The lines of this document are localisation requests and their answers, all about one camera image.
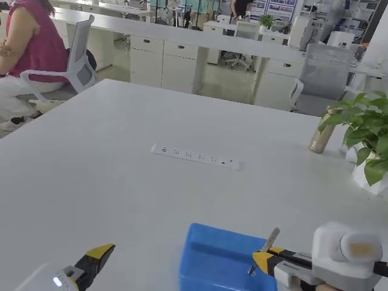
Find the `white pot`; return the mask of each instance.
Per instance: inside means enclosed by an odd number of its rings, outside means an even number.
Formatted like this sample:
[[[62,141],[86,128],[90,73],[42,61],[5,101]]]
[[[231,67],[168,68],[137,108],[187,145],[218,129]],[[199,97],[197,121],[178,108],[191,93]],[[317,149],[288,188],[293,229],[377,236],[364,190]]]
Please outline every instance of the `white pot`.
[[[379,195],[388,187],[388,175],[385,175],[380,182],[370,186],[365,177],[365,164],[368,159],[374,159],[376,155],[374,153],[370,153],[368,158],[359,166],[356,166],[353,171],[353,179],[354,181],[363,189],[367,190],[374,195]]]
[[[345,160],[355,164],[357,163],[357,153],[359,149],[363,147],[364,145],[361,142],[359,142],[358,144],[355,144],[354,146],[352,146],[350,149],[348,149],[346,145],[343,145],[341,150],[346,153]]]
[[[264,26],[264,25],[261,25],[259,27],[259,32],[266,32],[267,30],[268,30],[268,28],[266,26]]]

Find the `led light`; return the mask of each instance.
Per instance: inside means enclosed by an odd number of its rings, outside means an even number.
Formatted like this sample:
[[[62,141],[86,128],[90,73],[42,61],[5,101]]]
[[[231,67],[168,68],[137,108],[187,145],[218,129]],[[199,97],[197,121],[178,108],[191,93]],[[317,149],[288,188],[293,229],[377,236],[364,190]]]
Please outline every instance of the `led light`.
[[[58,279],[58,277],[54,277],[53,281],[54,281],[55,285],[57,285],[58,287],[62,287],[62,282],[61,282],[61,280]]]

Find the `blue plastic bin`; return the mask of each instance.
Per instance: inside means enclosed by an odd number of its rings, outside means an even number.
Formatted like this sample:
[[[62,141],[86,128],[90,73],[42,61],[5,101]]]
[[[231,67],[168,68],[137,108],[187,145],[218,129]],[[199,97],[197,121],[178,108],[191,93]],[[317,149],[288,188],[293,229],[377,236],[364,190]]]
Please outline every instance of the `blue plastic bin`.
[[[276,281],[253,264],[252,253],[265,239],[193,223],[179,269],[181,291],[276,291]]]

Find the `shoe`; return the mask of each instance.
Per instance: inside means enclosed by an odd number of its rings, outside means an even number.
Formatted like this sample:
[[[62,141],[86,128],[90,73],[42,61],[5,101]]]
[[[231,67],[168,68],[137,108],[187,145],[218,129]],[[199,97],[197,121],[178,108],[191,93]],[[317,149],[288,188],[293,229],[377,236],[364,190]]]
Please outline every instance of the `shoe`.
[[[34,119],[38,118],[41,115],[42,113],[38,112],[34,116],[26,116],[26,117],[22,116],[22,117],[11,118],[10,120],[0,124],[0,130],[2,130],[3,132],[14,132],[16,129],[21,128],[24,124],[27,124],[33,121]]]

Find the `chair armrest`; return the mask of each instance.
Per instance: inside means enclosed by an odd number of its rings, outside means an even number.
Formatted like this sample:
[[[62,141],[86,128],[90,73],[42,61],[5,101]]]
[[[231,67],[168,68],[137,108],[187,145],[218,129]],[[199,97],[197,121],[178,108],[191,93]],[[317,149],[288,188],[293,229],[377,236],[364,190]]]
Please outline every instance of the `chair armrest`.
[[[29,76],[30,75],[41,75],[41,76],[60,76],[67,78],[67,72],[47,72],[47,71],[37,71],[37,70],[26,70],[20,74],[20,78],[24,80],[31,88],[32,93],[36,96],[39,101],[48,102],[46,98],[43,97],[41,92],[33,85]]]
[[[298,100],[300,94],[303,91],[303,87],[304,87],[304,84],[299,79],[295,79],[295,87],[290,94],[291,107],[295,106],[296,100]]]
[[[29,75],[41,75],[41,76],[53,76],[53,77],[65,77],[67,72],[47,72],[47,71],[37,71],[37,70],[26,70],[20,74],[20,78],[24,79],[24,76],[28,78]]]
[[[349,87],[349,86],[346,86],[345,87],[345,93],[346,92],[350,92],[350,93],[352,93],[352,94],[354,94],[354,95],[358,95],[358,94],[360,94],[360,93],[362,93],[362,91],[359,91],[359,90],[357,90],[357,89],[354,89],[354,88],[351,88],[351,87]]]

